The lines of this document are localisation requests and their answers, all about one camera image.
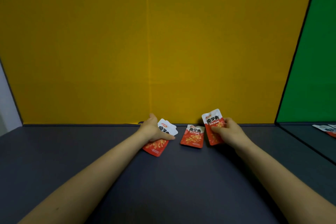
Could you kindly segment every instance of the snack packet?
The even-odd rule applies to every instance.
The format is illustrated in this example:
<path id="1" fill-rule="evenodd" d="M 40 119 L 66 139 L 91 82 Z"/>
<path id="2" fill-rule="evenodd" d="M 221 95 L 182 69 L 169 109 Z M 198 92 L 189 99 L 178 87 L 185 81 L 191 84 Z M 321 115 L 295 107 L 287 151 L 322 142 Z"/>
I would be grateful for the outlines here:
<path id="1" fill-rule="evenodd" d="M 326 132 L 329 136 L 336 138 L 336 128 L 334 128 L 335 125 L 313 125 L 313 127 L 318 128 L 324 132 Z"/>
<path id="2" fill-rule="evenodd" d="M 157 123 L 158 128 L 167 134 L 175 136 L 178 132 L 176 130 L 176 126 L 171 124 L 169 121 L 161 119 Z M 167 140 L 164 139 L 159 139 L 156 140 L 155 142 L 149 142 L 147 143 L 143 148 L 146 152 L 149 154 L 154 155 L 155 157 L 159 157 L 163 150 L 166 148 L 168 144 Z"/>
<path id="3" fill-rule="evenodd" d="M 205 129 L 207 131 L 208 139 L 210 145 L 216 145 L 219 143 L 223 143 L 221 136 L 217 133 L 213 133 L 211 127 L 226 127 L 226 123 L 223 119 L 223 116 L 219 109 L 215 109 L 209 113 L 202 114 L 202 119 L 205 124 Z"/>
<path id="4" fill-rule="evenodd" d="M 184 132 L 180 144 L 189 145 L 196 148 L 203 147 L 204 127 L 188 125 Z"/>

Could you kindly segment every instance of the green panel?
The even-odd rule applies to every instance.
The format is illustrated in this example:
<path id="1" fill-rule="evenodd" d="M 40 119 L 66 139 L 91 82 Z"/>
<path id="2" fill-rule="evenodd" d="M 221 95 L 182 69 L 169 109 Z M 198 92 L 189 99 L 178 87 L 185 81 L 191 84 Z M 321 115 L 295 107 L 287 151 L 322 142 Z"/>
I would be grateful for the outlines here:
<path id="1" fill-rule="evenodd" d="M 312 0 L 278 122 L 336 120 L 336 0 Z"/>

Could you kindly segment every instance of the person's left hand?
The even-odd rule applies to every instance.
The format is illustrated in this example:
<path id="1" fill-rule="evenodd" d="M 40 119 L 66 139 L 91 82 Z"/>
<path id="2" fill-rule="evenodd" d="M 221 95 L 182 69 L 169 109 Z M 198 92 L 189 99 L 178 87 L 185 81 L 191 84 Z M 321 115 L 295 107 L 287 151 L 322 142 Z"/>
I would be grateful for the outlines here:
<path id="1" fill-rule="evenodd" d="M 175 139 L 174 136 L 164 133 L 158 128 L 158 119 L 153 113 L 149 114 L 148 120 L 146 120 L 144 123 L 141 124 L 137 133 L 143 134 L 146 137 L 146 139 L 148 139 L 149 142 L 153 142 L 159 139 L 164 140 Z"/>

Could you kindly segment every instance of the white wall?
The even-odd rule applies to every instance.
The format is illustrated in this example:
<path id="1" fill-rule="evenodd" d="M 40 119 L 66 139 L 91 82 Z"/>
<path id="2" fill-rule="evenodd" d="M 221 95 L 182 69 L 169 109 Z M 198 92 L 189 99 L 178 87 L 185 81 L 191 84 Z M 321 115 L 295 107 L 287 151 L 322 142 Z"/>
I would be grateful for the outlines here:
<path id="1" fill-rule="evenodd" d="M 0 136 L 20 126 L 22 123 L 0 65 Z"/>

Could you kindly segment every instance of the yellow wall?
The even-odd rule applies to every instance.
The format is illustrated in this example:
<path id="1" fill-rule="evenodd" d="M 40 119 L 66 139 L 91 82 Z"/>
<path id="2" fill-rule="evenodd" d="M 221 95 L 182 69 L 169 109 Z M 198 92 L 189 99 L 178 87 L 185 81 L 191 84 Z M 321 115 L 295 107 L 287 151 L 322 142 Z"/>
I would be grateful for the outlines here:
<path id="1" fill-rule="evenodd" d="M 273 123 L 308 0 L 1 0 L 26 124 Z"/>

